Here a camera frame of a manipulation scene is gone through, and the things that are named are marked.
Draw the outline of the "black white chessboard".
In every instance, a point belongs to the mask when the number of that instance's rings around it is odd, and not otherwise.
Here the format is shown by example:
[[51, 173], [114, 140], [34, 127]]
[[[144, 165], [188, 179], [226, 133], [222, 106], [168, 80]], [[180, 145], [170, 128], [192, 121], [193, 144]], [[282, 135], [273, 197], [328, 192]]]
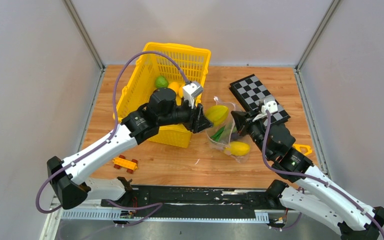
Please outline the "black white chessboard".
[[[257, 110], [260, 100], [273, 96], [254, 74], [230, 83], [229, 90], [246, 112]], [[291, 116], [276, 99], [274, 100], [278, 111], [271, 115], [271, 124], [284, 124]]]

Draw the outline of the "yellow plastic basket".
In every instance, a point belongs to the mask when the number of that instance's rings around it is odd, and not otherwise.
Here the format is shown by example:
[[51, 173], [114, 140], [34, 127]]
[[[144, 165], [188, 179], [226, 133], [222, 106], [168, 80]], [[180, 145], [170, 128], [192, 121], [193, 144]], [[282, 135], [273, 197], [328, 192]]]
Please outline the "yellow plastic basket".
[[[127, 85], [122, 89], [119, 101], [113, 103], [114, 120], [121, 123], [129, 113], [149, 102], [150, 96], [158, 88], [155, 80], [165, 77], [169, 83], [180, 85], [196, 81], [203, 86], [208, 72], [210, 51], [174, 43], [146, 44], [144, 50], [132, 57], [136, 66]], [[176, 104], [182, 99], [176, 95]], [[193, 132], [183, 124], [161, 126], [157, 135], [145, 140], [186, 148]]]

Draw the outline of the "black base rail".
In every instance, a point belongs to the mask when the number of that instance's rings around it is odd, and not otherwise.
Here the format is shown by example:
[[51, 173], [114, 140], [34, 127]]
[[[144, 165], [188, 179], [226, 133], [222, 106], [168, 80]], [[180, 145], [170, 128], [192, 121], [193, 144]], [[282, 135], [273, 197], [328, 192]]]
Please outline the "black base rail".
[[265, 189], [134, 185], [115, 205], [91, 200], [63, 211], [62, 218], [122, 224], [149, 216], [155, 222], [284, 225], [293, 214]]

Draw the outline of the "clear zip top bag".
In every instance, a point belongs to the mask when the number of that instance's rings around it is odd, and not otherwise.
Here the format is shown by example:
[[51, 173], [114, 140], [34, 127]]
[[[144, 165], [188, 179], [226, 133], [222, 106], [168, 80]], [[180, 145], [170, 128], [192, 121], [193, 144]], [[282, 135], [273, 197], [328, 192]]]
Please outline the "clear zip top bag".
[[238, 163], [246, 162], [251, 151], [251, 140], [240, 136], [232, 117], [233, 111], [242, 108], [233, 102], [222, 101], [214, 96], [214, 105], [206, 109], [205, 117], [212, 127], [205, 130], [210, 148], [220, 151]]

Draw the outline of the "yellow green star fruit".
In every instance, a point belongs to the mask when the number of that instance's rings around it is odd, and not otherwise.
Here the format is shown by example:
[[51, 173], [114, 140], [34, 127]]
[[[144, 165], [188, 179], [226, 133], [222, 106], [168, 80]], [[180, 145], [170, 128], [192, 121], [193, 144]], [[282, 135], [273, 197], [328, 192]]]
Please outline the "yellow green star fruit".
[[205, 117], [213, 123], [214, 127], [222, 124], [228, 117], [229, 108], [225, 105], [214, 105], [204, 113]]

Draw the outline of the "green bean pod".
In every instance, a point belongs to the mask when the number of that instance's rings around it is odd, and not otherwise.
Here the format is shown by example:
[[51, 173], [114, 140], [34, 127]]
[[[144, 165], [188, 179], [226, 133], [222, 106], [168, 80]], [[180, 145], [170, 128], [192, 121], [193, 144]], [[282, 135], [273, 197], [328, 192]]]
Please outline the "green bean pod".
[[231, 141], [238, 140], [241, 136], [238, 134], [238, 131], [236, 127], [229, 127], [226, 126], [221, 127], [215, 134], [213, 134], [210, 139], [221, 143], [228, 143]]

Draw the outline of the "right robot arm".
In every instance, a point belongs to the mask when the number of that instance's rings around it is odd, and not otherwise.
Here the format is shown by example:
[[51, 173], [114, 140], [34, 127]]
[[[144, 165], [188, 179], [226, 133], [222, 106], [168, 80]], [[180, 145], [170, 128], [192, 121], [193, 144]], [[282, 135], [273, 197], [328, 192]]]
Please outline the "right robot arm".
[[241, 136], [249, 135], [261, 150], [263, 163], [282, 180], [274, 180], [265, 195], [272, 209], [285, 208], [327, 226], [342, 240], [384, 239], [384, 208], [373, 207], [347, 193], [307, 156], [293, 147], [296, 139], [270, 114], [232, 111]]

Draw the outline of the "yellow lemon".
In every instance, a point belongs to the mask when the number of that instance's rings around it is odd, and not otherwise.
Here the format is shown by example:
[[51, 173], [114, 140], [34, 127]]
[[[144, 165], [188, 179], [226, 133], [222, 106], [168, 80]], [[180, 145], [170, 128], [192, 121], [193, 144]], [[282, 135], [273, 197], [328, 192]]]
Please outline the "yellow lemon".
[[170, 82], [167, 87], [173, 90], [177, 95], [179, 93], [180, 86], [181, 85], [178, 82], [173, 81], [173, 82]]

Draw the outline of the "yellow toy car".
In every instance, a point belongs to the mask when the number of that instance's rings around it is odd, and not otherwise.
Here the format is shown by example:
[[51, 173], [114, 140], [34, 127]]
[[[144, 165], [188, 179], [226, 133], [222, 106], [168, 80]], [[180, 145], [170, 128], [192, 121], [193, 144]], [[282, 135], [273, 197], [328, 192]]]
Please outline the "yellow toy car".
[[115, 169], [124, 168], [129, 174], [133, 174], [138, 169], [138, 161], [136, 159], [128, 160], [124, 155], [115, 157], [112, 162]]

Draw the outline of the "green round vegetable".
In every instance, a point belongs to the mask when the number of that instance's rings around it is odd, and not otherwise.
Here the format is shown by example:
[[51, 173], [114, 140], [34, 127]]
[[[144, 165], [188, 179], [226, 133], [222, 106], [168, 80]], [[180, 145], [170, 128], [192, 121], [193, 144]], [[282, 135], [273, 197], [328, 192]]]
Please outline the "green round vegetable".
[[169, 81], [164, 76], [160, 75], [155, 79], [154, 85], [157, 89], [167, 88], [169, 86]]

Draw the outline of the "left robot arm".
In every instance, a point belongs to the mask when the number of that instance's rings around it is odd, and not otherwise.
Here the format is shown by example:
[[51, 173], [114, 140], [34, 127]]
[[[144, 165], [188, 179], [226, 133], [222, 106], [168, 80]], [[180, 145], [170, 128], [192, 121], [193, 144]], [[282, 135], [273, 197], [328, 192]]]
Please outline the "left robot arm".
[[123, 177], [94, 179], [90, 175], [126, 150], [132, 149], [159, 133], [160, 127], [182, 124], [199, 133], [213, 126], [196, 98], [203, 92], [197, 83], [183, 88], [181, 105], [170, 88], [155, 90], [149, 101], [117, 122], [112, 131], [82, 151], [64, 159], [56, 156], [47, 161], [48, 174], [61, 207], [73, 209], [86, 200], [112, 200], [120, 206], [133, 201], [132, 188]]

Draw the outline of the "yellow mango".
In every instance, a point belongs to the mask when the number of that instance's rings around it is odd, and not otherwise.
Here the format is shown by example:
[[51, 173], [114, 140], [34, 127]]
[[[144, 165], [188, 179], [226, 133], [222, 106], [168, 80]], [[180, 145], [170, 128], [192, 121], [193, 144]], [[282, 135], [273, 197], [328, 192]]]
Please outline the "yellow mango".
[[182, 84], [182, 85], [180, 85], [179, 88], [178, 88], [177, 96], [178, 96], [179, 98], [183, 98], [183, 97], [184, 97], [184, 93], [183, 93], [183, 87], [184, 87], [184, 86], [185, 86], [185, 85]]

